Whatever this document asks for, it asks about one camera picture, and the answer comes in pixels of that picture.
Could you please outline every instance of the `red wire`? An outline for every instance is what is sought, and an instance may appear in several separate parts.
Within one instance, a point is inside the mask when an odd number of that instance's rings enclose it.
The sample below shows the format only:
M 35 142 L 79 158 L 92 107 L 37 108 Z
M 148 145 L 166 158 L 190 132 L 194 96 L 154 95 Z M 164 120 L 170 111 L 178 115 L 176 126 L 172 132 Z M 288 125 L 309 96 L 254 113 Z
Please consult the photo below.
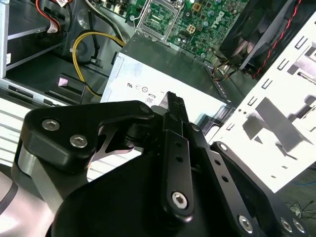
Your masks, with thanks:
M 35 6 L 36 6 L 37 10 L 39 11 L 39 13 L 40 13 L 43 17 L 47 18 L 47 19 L 50 20 L 50 21 L 53 21 L 53 22 L 57 25 L 58 30 L 60 30 L 60 24 L 59 24 L 59 22 L 58 22 L 56 19 L 54 19 L 54 18 L 52 18 L 52 17 L 49 17 L 48 15 L 46 15 L 46 14 L 41 10 L 41 8 L 40 8 L 40 6 L 39 6 L 39 0 L 36 0 L 36 1 L 35 1 Z
M 258 76 L 258 74 L 260 73 L 260 71 L 265 67 L 265 65 L 266 65 L 266 63 L 267 63 L 267 61 L 268 61 L 268 59 L 269 59 L 270 56 L 271 56 L 272 51 L 274 50 L 274 48 L 276 47 L 276 45 L 281 41 L 281 39 L 283 39 L 283 36 L 284 36 L 285 32 L 287 31 L 287 29 L 290 27 L 291 22 L 292 22 L 294 16 L 296 15 L 297 9 L 298 9 L 299 5 L 301 4 L 301 2 L 302 2 L 302 0 L 298 0 L 296 6 L 295 6 L 295 8 L 294 8 L 293 15 L 292 15 L 291 18 L 288 20 L 287 25 L 286 25 L 284 31 L 281 33 L 280 37 L 275 41 L 275 43 L 273 44 L 272 48 L 269 50 L 268 56 L 266 57 L 266 59 L 265 59 L 265 61 L 263 62 L 262 66 L 258 69 L 258 71 L 256 72 L 256 74 L 252 76 L 253 79 L 255 79 L 256 76 Z

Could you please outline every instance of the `screw hole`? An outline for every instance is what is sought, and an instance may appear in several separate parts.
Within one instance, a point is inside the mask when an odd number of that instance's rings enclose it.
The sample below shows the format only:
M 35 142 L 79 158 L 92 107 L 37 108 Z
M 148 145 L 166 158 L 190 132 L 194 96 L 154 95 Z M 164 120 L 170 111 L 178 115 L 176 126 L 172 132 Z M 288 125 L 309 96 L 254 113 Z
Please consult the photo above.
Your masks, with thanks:
M 228 178 L 226 177 L 226 176 L 222 176 L 222 179 L 226 182 L 226 183 L 228 183 Z
M 180 156 L 176 156 L 176 159 L 177 159 L 178 162 L 183 162 L 183 159 Z

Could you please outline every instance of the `black wire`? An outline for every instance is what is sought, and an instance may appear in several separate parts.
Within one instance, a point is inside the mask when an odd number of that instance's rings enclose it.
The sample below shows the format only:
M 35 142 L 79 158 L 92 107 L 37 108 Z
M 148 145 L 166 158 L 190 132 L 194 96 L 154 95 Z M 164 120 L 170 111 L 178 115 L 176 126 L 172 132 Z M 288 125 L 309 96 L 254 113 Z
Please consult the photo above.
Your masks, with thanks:
M 67 37 L 67 35 L 69 35 L 69 32 L 70 32 L 70 30 L 71 30 L 71 28 L 73 26 L 73 11 L 71 10 L 71 7 L 70 7 L 69 3 L 66 4 L 66 8 L 67 8 L 67 10 L 69 12 L 69 27 L 68 27 L 68 30 L 67 30 L 66 34 L 63 36 L 63 39 L 65 37 Z
M 314 201 L 310 201 L 303 209 L 302 209 L 302 216 L 301 218 L 303 218 L 303 213 L 304 213 L 304 210 L 313 203 Z
M 309 217 L 305 217 L 304 220 L 308 220 L 308 219 L 311 219 L 313 216 L 315 216 L 316 213 L 314 213 L 313 215 L 309 216 Z
M 117 29 L 114 27 L 114 25 L 112 24 L 112 22 L 110 22 L 108 19 L 106 19 L 104 16 L 100 15 L 99 13 L 95 12 L 86 2 L 85 0 L 82 0 L 84 5 L 97 17 L 99 17 L 101 20 L 105 21 L 106 23 L 108 23 L 110 25 L 110 27 L 113 29 L 116 37 L 123 41 L 123 39 L 119 36 L 119 32 L 117 31 Z
M 89 17 L 90 30 L 93 31 L 91 11 L 88 11 L 88 17 Z M 91 58 L 97 59 L 98 54 L 99 54 L 100 45 L 98 44 L 96 35 L 92 35 L 92 38 L 93 38 L 93 44 L 94 44 L 94 55 Z

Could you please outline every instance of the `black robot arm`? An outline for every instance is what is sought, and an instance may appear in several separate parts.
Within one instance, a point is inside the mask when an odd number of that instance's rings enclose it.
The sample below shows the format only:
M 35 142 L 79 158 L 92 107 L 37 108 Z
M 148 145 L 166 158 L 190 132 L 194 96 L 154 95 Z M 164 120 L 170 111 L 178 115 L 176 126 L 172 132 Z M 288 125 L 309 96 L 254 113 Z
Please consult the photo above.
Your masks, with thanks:
M 15 158 L 56 213 L 53 237 L 307 237 L 306 227 L 230 150 L 207 144 L 183 99 L 154 113 L 126 101 L 27 114 Z M 143 149 L 88 183 L 97 159 Z

